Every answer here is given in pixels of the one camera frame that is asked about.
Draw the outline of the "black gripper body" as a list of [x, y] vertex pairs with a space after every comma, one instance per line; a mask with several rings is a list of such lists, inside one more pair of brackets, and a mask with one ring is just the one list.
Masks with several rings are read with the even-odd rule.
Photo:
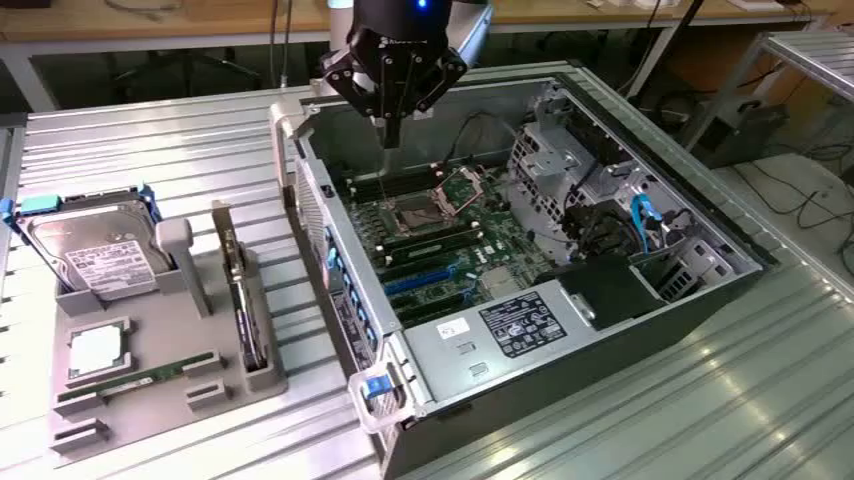
[[453, 84], [445, 28], [449, 1], [353, 3], [348, 53], [373, 83], [368, 115], [401, 118], [427, 110]]

